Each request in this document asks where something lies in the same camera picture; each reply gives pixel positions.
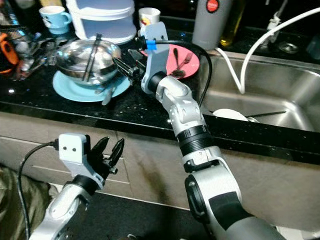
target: pink plate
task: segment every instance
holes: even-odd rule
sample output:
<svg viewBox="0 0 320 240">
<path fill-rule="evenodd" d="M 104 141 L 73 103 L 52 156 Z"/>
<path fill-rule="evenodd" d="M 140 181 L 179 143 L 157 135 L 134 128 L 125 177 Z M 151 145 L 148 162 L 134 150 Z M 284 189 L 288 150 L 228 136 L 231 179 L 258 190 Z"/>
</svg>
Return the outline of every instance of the pink plate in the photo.
<svg viewBox="0 0 320 240">
<path fill-rule="evenodd" d="M 177 68 L 176 58 L 174 55 L 174 48 L 177 48 L 178 50 L 179 64 L 181 64 L 184 61 L 188 53 L 193 53 L 192 51 L 183 46 L 170 44 L 169 57 L 166 62 L 166 72 L 168 75 L 171 74 Z M 185 79 L 194 75 L 198 71 L 199 65 L 199 58 L 197 57 L 197 55 L 193 53 L 190 62 L 181 67 L 181 70 L 185 71 L 185 76 L 183 78 Z"/>
</svg>

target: white container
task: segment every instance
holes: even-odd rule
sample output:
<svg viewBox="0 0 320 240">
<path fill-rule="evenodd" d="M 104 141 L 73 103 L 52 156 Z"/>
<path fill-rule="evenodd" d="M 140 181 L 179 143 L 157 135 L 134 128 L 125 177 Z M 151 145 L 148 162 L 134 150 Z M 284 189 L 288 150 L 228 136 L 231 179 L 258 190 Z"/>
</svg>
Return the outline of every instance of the white container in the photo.
<svg viewBox="0 0 320 240">
<path fill-rule="evenodd" d="M 102 39 L 123 44 L 133 39 L 137 29 L 133 24 L 133 0 L 67 0 L 75 34 L 80 39 Z"/>
</svg>

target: blue mug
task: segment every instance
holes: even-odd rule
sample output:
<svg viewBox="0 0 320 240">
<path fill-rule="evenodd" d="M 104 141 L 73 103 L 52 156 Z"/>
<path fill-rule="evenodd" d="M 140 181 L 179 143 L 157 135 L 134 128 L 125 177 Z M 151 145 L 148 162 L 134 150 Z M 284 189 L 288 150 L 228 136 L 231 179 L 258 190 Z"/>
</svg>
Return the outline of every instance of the blue mug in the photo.
<svg viewBox="0 0 320 240">
<path fill-rule="evenodd" d="M 72 19 L 63 6 L 44 6 L 40 8 L 39 13 L 50 33 L 65 34 L 69 31 Z"/>
</svg>

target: chopsticks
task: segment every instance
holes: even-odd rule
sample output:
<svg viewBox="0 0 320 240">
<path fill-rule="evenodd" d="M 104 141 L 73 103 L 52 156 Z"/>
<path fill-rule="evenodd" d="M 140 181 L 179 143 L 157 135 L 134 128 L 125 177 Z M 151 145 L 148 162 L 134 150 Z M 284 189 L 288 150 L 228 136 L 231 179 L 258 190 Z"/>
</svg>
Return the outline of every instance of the chopsticks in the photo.
<svg viewBox="0 0 320 240">
<path fill-rule="evenodd" d="M 84 71 L 84 73 L 82 75 L 82 81 L 89 82 L 90 74 L 92 72 L 92 68 L 94 67 L 95 56 L 96 56 L 96 53 L 98 51 L 98 47 L 99 47 L 99 44 L 100 44 L 100 41 L 101 41 L 101 37 L 102 37 L 102 35 L 100 33 L 96 34 L 95 41 L 93 43 L 93 46 L 92 46 L 92 49 L 91 49 L 91 53 L 90 53 L 90 56 L 89 56 L 89 59 L 88 59 L 88 63 L 86 65 L 85 71 Z"/>
</svg>

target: cable connector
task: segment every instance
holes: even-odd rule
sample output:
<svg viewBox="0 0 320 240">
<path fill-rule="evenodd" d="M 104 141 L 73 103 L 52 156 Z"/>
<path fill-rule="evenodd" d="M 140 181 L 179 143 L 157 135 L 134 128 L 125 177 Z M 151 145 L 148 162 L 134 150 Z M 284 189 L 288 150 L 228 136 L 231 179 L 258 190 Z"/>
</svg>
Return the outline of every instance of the cable connector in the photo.
<svg viewBox="0 0 320 240">
<path fill-rule="evenodd" d="M 135 39 L 135 42 L 137 44 L 137 48 L 141 50 L 147 49 L 147 43 L 145 36 L 138 36 Z"/>
<path fill-rule="evenodd" d="M 54 141 L 52 141 L 52 147 L 54 147 L 54 149 L 56 151 L 59 151 L 59 139 L 56 138 Z"/>
</svg>

